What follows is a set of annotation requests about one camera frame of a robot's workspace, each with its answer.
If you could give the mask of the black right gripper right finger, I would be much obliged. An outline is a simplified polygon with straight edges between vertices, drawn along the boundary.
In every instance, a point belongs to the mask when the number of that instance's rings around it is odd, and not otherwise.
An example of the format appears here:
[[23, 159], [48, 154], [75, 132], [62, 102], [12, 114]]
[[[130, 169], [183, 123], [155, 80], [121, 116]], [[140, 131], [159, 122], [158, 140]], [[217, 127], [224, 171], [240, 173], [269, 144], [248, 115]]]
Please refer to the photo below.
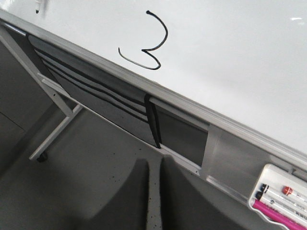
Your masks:
[[246, 206], [197, 178], [171, 157], [160, 165], [162, 228], [165, 230], [279, 230]]

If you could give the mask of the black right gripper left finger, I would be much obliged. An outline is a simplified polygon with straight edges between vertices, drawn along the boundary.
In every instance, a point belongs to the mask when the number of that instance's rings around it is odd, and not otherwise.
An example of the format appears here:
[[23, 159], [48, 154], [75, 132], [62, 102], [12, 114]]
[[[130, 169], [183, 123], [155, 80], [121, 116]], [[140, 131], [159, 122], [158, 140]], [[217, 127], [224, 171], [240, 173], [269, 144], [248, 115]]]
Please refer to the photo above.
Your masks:
[[146, 228], [149, 164], [105, 172], [51, 161], [13, 169], [0, 183], [3, 230], [143, 230]]

